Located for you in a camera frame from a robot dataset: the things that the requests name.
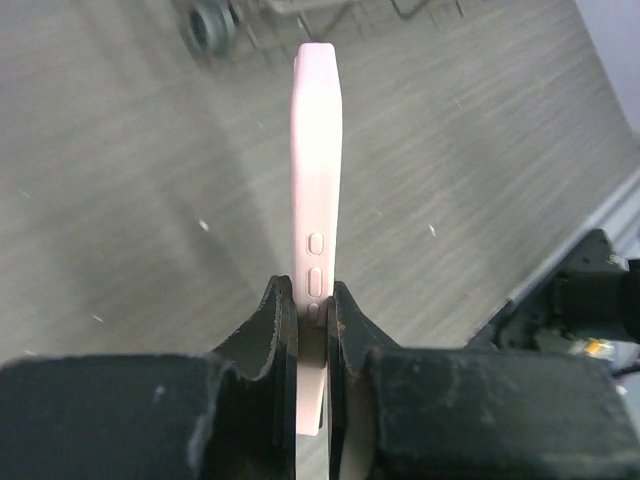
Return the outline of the phone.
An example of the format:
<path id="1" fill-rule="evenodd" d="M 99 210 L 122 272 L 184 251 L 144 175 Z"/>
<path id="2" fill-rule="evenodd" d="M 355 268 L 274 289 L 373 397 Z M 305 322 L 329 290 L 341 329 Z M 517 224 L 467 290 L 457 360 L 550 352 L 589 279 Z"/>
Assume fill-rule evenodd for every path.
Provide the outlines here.
<path id="1" fill-rule="evenodd" d="M 321 427 L 327 377 L 343 146 L 336 51 L 304 43 L 294 59 L 290 111 L 293 299 L 298 316 L 296 432 Z"/>

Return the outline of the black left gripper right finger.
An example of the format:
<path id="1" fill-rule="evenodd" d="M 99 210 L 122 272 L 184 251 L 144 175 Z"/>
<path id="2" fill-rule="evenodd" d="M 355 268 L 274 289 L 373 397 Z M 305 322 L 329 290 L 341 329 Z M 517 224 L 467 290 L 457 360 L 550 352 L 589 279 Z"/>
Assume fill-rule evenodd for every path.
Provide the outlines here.
<path id="1" fill-rule="evenodd" d="M 635 479 L 639 438 L 602 361 L 394 342 L 337 282 L 333 479 Z"/>

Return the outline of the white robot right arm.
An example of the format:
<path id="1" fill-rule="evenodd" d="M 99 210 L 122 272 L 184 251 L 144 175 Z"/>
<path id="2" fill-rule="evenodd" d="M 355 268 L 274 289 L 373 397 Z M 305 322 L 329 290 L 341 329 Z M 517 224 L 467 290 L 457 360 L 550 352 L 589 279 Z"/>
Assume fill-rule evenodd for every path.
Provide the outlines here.
<path id="1" fill-rule="evenodd" d="M 639 260 L 619 257 L 606 232 L 592 229 L 466 346 L 586 355 L 618 379 L 636 374 Z"/>

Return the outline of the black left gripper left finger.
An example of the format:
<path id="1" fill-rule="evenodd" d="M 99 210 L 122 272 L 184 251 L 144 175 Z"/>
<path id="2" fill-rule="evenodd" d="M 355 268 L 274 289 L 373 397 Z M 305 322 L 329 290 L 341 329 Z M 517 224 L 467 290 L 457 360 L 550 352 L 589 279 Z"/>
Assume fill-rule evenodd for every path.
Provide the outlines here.
<path id="1" fill-rule="evenodd" d="M 209 353 L 32 356 L 1 367 L 5 479 L 292 479 L 292 286 Z"/>

